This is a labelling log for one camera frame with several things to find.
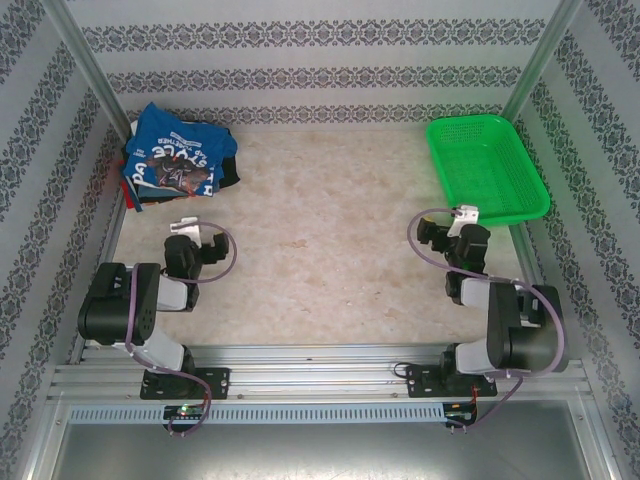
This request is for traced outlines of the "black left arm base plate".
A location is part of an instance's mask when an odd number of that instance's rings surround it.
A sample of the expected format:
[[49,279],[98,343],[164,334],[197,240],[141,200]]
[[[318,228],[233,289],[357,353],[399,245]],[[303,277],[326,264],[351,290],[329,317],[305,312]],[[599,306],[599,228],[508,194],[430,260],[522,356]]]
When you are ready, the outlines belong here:
[[[197,368],[194,376],[209,386],[212,400],[227,398],[230,383],[228,368]],[[140,388],[142,400],[202,400],[204,397],[205,388],[198,381],[172,374],[144,371]]]

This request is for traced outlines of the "left controller board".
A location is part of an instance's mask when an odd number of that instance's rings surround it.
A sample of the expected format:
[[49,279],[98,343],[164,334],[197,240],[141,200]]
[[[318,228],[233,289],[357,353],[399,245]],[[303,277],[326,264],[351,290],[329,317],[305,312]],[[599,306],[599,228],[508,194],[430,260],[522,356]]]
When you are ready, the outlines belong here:
[[170,420],[199,420],[204,413],[204,408],[198,405],[166,406],[163,412],[163,419]]

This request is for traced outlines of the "aluminium frame post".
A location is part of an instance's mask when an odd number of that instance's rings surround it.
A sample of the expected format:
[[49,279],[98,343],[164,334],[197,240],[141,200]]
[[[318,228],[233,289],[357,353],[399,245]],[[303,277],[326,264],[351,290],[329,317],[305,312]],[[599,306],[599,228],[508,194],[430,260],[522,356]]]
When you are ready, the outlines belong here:
[[513,92],[506,102],[501,116],[514,123],[524,108],[530,92],[541,77],[553,52],[571,25],[583,0],[559,0],[538,44],[524,68]]
[[130,133],[130,122],[107,75],[74,19],[66,0],[39,0],[56,31],[73,56],[88,85],[94,91],[120,140]]

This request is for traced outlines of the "aluminium mounting rail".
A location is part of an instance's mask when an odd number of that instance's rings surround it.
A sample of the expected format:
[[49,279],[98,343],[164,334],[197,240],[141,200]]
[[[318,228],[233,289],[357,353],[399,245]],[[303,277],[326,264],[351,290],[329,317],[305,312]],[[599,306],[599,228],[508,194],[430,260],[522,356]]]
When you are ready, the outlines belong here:
[[[231,371],[228,399],[244,403],[347,403],[407,399],[400,363],[436,363],[442,345],[194,346],[197,365]],[[77,365],[55,368],[48,402],[134,404],[143,369],[90,345]]]

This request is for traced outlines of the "green plastic basket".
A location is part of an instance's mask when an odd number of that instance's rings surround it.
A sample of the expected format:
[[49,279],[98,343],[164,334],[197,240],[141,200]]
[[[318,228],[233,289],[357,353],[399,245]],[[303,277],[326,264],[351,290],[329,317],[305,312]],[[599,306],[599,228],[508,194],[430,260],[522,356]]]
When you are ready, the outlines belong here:
[[476,207],[481,225],[511,226],[548,212],[547,188],[505,118],[440,118],[427,127],[426,140],[448,205]]

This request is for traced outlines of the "right controller board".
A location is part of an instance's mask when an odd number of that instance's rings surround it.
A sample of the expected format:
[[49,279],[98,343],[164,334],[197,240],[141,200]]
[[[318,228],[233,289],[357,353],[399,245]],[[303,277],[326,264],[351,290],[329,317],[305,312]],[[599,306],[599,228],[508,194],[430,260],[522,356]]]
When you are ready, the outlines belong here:
[[445,403],[443,405],[446,423],[455,428],[470,426],[477,419],[477,405],[475,403]]

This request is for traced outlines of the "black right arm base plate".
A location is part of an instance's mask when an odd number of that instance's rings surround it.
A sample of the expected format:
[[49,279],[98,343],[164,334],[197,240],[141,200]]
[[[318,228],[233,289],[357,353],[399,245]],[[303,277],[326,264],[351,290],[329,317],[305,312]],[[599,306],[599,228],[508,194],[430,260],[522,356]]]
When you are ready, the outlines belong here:
[[409,364],[405,369],[410,398],[495,397],[497,387],[482,375],[460,374],[439,365]]

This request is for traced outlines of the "aluminium side rail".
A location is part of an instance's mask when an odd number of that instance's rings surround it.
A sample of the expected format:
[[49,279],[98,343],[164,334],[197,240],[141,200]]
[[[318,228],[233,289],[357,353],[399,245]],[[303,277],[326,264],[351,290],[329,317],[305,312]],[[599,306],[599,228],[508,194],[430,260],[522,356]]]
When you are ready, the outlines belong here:
[[[91,286],[91,283],[98,271],[99,266],[107,261],[110,261],[113,258],[118,235],[121,229],[122,221],[124,214],[126,213],[126,202],[124,199],[124,194],[120,193],[118,197],[114,200],[112,205],[111,215],[109,217],[109,223],[107,229],[104,232],[102,237],[102,243],[100,245],[100,250],[98,256],[95,259],[93,270],[91,271],[91,275],[89,276],[89,283],[87,287]],[[75,335],[72,340],[71,349],[69,350],[69,355],[67,358],[68,365],[77,365],[80,363],[82,359],[82,352],[84,350],[85,339],[80,335],[79,328],[76,328]]]
[[[509,232],[513,241],[520,268],[522,270],[522,274],[524,275],[523,282],[531,286],[544,286],[546,284],[546,281],[543,278],[542,271],[536,260],[534,249],[527,236],[525,225],[512,225],[509,227]],[[554,363],[554,373],[564,371],[570,362],[570,360],[566,356],[565,351],[566,338],[564,335],[561,335],[561,337],[561,348],[555,347],[556,353],[560,353],[560,358],[557,363]]]

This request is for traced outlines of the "controller board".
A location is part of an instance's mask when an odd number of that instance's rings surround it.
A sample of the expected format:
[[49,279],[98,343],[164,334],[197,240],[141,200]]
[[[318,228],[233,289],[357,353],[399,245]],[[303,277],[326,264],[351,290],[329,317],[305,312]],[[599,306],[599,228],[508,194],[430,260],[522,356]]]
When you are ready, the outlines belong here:
[[475,403],[445,403],[443,405],[446,423],[455,428],[470,426],[477,419],[477,405]]
[[166,406],[163,412],[163,419],[170,420],[199,420],[204,413],[204,408],[198,405]]

